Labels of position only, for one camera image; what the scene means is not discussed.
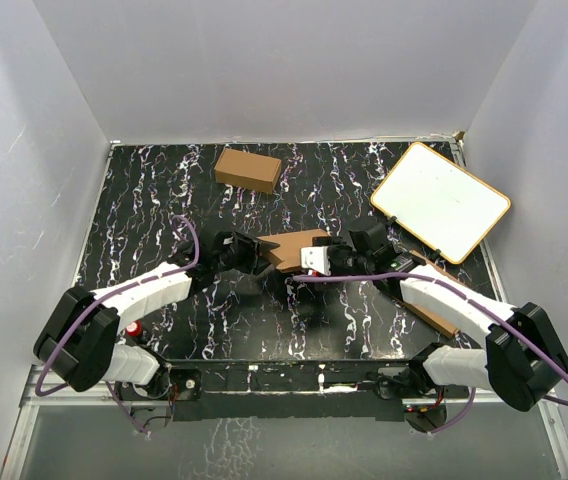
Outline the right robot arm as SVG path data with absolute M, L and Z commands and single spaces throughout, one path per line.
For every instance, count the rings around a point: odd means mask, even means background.
M 542 307 L 531 302 L 515 307 L 469 289 L 425 257 L 396 250 L 375 221 L 349 235 L 349 242 L 328 243 L 329 275 L 370 281 L 383 294 L 447 321 L 480 347 L 425 349 L 409 374 L 417 394 L 430 397 L 448 385 L 475 387 L 528 411 L 568 373 L 568 355 Z

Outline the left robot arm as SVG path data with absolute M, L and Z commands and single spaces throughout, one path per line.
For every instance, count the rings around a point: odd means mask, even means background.
M 171 376 L 159 355 L 140 345 L 140 321 L 185 301 L 225 271 L 259 275 L 270 266 L 276 242 L 235 230 L 206 232 L 179 245 L 154 269 L 119 285 L 66 290 L 35 341 L 33 353 L 77 392 L 101 381 L 136 385 L 158 399 Z

